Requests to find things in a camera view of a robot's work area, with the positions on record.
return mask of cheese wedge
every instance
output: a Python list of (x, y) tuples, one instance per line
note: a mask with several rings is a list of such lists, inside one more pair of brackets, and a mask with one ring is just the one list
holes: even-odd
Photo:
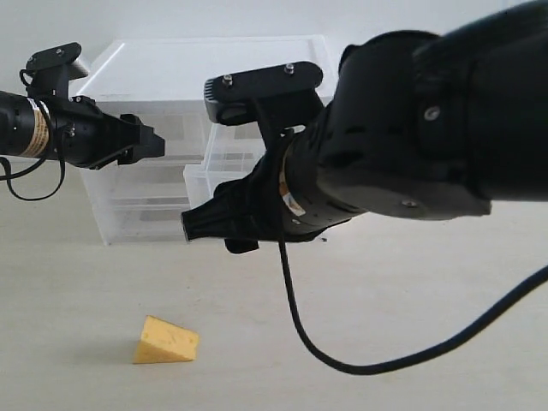
[(135, 350), (134, 364), (195, 360), (199, 341), (200, 337), (194, 331), (148, 315)]

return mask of sticker label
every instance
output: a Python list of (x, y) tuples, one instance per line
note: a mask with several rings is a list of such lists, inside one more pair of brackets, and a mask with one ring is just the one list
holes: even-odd
[[(45, 122), (45, 118), (40, 111), (40, 108), (32, 98), (27, 99), (31, 106), (33, 107), (34, 112), (34, 132), (33, 137), (31, 138), (30, 143), (24, 152), (20, 154), (22, 157), (36, 158), (45, 148), (48, 146), (48, 141), (50, 140), (50, 132), (48, 130), (48, 125)], [(50, 116), (50, 112), (44, 103), (42, 103), (45, 112)]]
[(280, 195), (282, 196), (282, 200), (285, 203), (285, 205), (289, 208), (293, 214), (295, 214), (297, 217), (304, 216), (307, 212), (297, 203), (291, 192), (289, 191), (288, 183), (285, 180), (285, 158), (286, 155), (283, 157), (282, 161), (282, 169), (280, 171)]

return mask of yellow cheese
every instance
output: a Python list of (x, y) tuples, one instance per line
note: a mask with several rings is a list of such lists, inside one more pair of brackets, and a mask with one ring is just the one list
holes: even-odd
[(135, 350), (134, 364), (195, 360), (199, 341), (200, 337), (194, 331), (148, 315)]

